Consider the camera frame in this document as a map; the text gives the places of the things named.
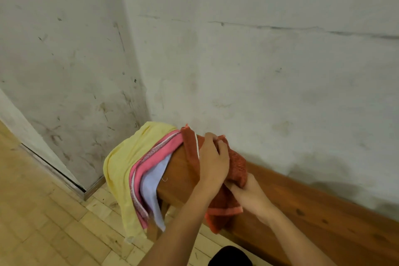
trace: person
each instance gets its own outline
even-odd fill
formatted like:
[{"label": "person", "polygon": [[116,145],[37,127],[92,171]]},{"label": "person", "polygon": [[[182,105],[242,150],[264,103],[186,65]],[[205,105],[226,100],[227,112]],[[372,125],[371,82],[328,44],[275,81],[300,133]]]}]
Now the person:
[{"label": "person", "polygon": [[[255,177],[248,174],[246,186],[241,189],[225,181],[229,172],[227,145],[218,141],[219,152],[212,133],[205,134],[205,142],[199,152],[199,182],[177,217],[169,223],[165,232],[154,243],[139,266],[186,266],[197,238],[207,207],[223,183],[247,211],[275,233],[293,266],[333,266],[332,260],[315,246],[263,193]],[[238,248],[222,248],[209,265],[252,265]]]}]

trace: rust-colored towel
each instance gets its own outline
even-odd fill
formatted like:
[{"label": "rust-colored towel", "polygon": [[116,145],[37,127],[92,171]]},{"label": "rust-colored towel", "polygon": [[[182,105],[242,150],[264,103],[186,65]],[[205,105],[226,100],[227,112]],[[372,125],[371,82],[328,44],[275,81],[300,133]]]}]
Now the rust-colored towel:
[{"label": "rust-colored towel", "polygon": [[[184,148],[186,150],[187,160],[200,174],[199,149],[204,143],[204,137],[198,136],[189,126],[181,130],[183,136]],[[247,183],[247,161],[238,153],[231,150],[229,143],[224,135],[219,136],[227,144],[230,157],[230,169],[227,180],[234,182],[239,187],[244,187]],[[230,190],[223,184],[216,197],[208,207],[205,218],[213,233],[218,233],[227,223],[231,216],[243,212],[243,208],[234,198]]]}]

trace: bench leg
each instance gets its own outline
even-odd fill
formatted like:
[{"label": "bench leg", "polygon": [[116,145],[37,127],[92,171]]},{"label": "bench leg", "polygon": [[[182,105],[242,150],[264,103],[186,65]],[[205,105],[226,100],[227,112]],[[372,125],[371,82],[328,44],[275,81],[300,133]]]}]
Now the bench leg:
[{"label": "bench leg", "polygon": [[[158,199],[158,203],[161,208],[162,218],[165,220],[165,215],[169,209],[170,204],[162,201],[161,199]],[[156,225],[154,219],[150,217],[147,227],[147,239],[155,242],[161,236],[161,234],[162,230]]]}]

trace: forearm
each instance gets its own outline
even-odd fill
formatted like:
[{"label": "forearm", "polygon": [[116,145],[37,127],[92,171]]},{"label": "forearm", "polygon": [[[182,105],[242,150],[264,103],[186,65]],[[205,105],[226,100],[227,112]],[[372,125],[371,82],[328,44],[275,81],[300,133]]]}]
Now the forearm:
[{"label": "forearm", "polygon": [[265,216],[293,266],[335,266],[278,208]]},{"label": "forearm", "polygon": [[139,266],[186,266],[212,195],[201,182]]}]

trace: cloth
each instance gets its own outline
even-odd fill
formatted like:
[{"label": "cloth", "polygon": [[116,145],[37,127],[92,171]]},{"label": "cloth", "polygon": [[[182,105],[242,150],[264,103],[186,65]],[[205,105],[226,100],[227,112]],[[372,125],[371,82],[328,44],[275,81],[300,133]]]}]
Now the cloth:
[{"label": "cloth", "polygon": [[140,193],[148,206],[147,212],[152,212],[155,223],[162,231],[165,231],[165,223],[161,214],[161,209],[159,208],[156,188],[159,181],[161,181],[171,156],[172,154],[167,155],[165,159],[149,169],[140,181]]},{"label": "cloth", "polygon": [[148,212],[143,207],[140,194],[140,181],[144,173],[156,166],[167,155],[174,152],[183,142],[180,131],[175,130],[164,136],[147,154],[135,164],[129,174],[130,191],[137,217],[143,229],[148,225]]},{"label": "cloth", "polygon": [[[183,136],[184,148],[188,162],[194,167],[199,174],[200,170],[200,148],[205,141],[204,137],[198,136],[187,125],[180,132]],[[229,143],[224,135],[219,136],[218,140],[222,140],[227,144],[230,169],[227,174],[227,180],[235,183],[238,187],[243,188],[247,183],[247,161],[237,152],[229,147]],[[228,222],[231,216],[243,212],[243,208],[234,198],[231,191],[223,184],[216,197],[209,205],[205,218],[213,233],[218,233]]]},{"label": "cloth", "polygon": [[252,266],[251,260],[240,249],[226,246],[219,250],[209,261],[208,266]]},{"label": "cloth", "polygon": [[122,221],[127,237],[136,236],[141,232],[130,193],[129,175],[132,166],[142,159],[162,137],[176,129],[166,123],[147,122],[105,158],[104,176],[109,190],[121,207]]}]

